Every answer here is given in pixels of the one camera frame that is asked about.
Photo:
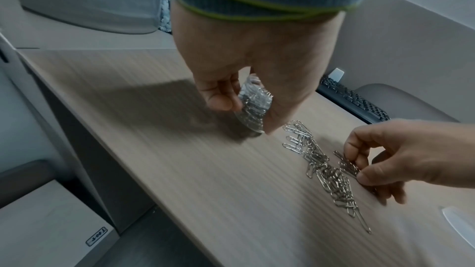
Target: light wood desk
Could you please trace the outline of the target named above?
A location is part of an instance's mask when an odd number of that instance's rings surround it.
[[[473,191],[412,182],[406,206],[382,206],[354,182],[355,199],[373,231],[368,235],[316,179],[305,176],[306,161],[282,147],[286,132],[253,136],[232,114],[207,110],[176,50],[21,54],[217,264],[421,266],[407,249],[417,242],[399,234],[405,221],[459,257],[474,251],[439,210],[455,205],[475,216]],[[350,131],[362,125],[318,94],[296,119],[328,154],[341,151]]]

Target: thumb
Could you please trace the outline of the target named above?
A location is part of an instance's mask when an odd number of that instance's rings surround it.
[[[365,186],[379,186],[409,180],[410,176],[407,174],[405,166],[402,166],[397,157],[393,156],[362,169],[356,179]]]
[[[264,116],[264,132],[272,134],[276,129],[289,122],[299,106],[300,102],[283,102],[274,96],[271,107]]]

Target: floor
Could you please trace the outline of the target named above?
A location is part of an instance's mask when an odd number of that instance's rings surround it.
[[[135,222],[94,267],[212,267],[159,208]]]

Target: green trim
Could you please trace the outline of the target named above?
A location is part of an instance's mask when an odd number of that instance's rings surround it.
[[[184,8],[198,14],[198,15],[203,15],[205,17],[209,17],[212,19],[219,19],[219,20],[226,20],[226,21],[242,21],[242,22],[263,22],[263,21],[296,21],[296,20],[304,20],[308,18],[312,18],[315,16],[318,16],[320,14],[324,13],[336,13],[339,11],[342,11],[340,8],[328,8],[328,9],[322,9],[320,11],[314,11],[310,13],[305,13],[301,15],[283,15],[283,16],[259,16],[259,17],[252,17],[252,16],[228,16],[228,15],[222,15],[218,13],[211,13],[204,11],[202,9],[199,9],[197,7],[194,7],[192,5],[187,4],[183,0],[177,0]],[[355,8],[355,6],[350,6],[347,7],[343,10],[351,10]]]
[[[273,9],[273,10],[279,10],[279,11],[285,11],[285,12],[291,12],[291,13],[321,14],[325,12],[336,12],[336,11],[348,10],[353,7],[356,7],[356,4],[352,4],[348,6],[335,6],[331,8],[315,8],[315,7],[304,7],[304,6],[288,6],[288,5],[275,4],[275,3],[270,3],[270,2],[261,1],[261,0],[235,0],[235,1],[257,6],[260,8]]]

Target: fingernail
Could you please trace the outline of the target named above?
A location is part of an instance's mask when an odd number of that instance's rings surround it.
[[[371,185],[370,179],[362,172],[358,173],[358,175],[356,176],[356,180],[364,186]]]

